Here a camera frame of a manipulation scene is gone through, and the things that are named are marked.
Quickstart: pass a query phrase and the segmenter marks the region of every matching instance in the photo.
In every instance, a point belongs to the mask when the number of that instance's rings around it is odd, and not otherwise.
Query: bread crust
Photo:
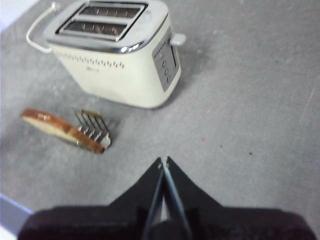
[[[89,138],[87,135],[85,135],[83,132],[79,131],[76,127],[72,126],[67,121],[54,116],[48,112],[44,112],[38,109],[34,108],[26,108],[21,114],[20,117],[37,127],[38,129],[43,130],[44,132],[47,132],[48,134],[58,136],[58,134],[50,133],[46,131],[45,129],[38,127],[37,124],[35,124],[35,121],[38,123],[43,123],[52,126],[58,131],[63,132],[68,137],[66,139],[75,139],[80,145],[86,147],[87,149],[90,149],[94,151],[95,153],[102,153],[104,151],[104,147],[99,143],[91,138]]]

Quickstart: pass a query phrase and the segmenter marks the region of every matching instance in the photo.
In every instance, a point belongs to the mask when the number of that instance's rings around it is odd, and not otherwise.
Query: concrete floor
[[[8,28],[17,18],[27,11],[38,0],[1,0],[0,30]]]
[[[27,45],[50,1],[1,34],[3,193],[32,211],[108,204],[169,155],[221,204],[296,212],[320,236],[320,1],[165,2],[188,39],[176,89],[152,110],[84,93]],[[73,123],[72,107],[98,111],[113,144],[103,155],[66,145],[22,122],[26,107]]]

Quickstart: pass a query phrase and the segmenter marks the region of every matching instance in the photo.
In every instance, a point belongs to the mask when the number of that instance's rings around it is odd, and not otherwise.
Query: chrome trim
[[[132,2],[130,1],[122,1],[123,3],[120,3],[120,1],[115,1],[115,3],[111,3],[111,2],[112,1],[108,1],[108,0],[100,0],[100,1],[91,0],[86,3],[86,6],[87,7],[90,6],[90,7],[111,7],[111,8],[115,7],[115,8],[139,9],[139,8],[142,8],[141,5],[144,4],[144,3],[132,4]]]
[[[72,31],[72,30],[63,30],[60,34],[76,35],[76,36],[88,36],[88,37],[108,39],[108,40],[113,40],[113,41],[119,41],[120,38],[121,38],[121,34],[118,35],[118,36],[108,35],[108,34],[99,34],[99,33],[90,33],[90,32],[86,32],[86,34],[84,34],[83,32]]]
[[[73,21],[84,21],[84,22],[92,22],[92,23],[102,23],[102,24],[122,24],[122,25],[129,25],[130,21],[128,21],[125,17],[118,17],[118,16],[99,16],[95,17],[92,15],[78,15],[72,19]]]
[[[95,4],[100,4],[99,2],[106,1],[99,0],[94,2]],[[119,3],[119,0],[109,0],[108,2]],[[64,33],[61,32],[60,34],[57,34],[61,27],[75,19],[73,16],[86,7],[85,3],[88,3],[88,1],[81,0],[69,5],[52,20],[44,31],[44,37],[48,43],[76,49],[126,54],[137,51],[146,46],[168,19],[168,7],[161,1],[124,1],[124,4],[144,4],[145,8],[140,15],[136,15],[135,22],[130,26],[130,29],[122,36],[122,38],[118,39],[118,41],[92,37],[90,33],[88,33],[88,35],[65,34],[65,31],[67,30],[64,30]]]

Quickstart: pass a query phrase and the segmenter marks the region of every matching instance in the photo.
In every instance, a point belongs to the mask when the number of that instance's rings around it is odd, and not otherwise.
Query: metal prongs
[[[104,119],[98,113],[84,109],[74,109],[74,115],[80,123],[79,131],[100,143],[105,149],[110,146],[109,130]]]

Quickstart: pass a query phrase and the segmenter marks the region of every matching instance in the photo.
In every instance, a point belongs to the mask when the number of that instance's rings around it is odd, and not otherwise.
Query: toaster control panel
[[[152,52],[155,68],[164,92],[170,86],[179,69],[177,49],[170,45],[171,36],[172,31],[169,28]]]

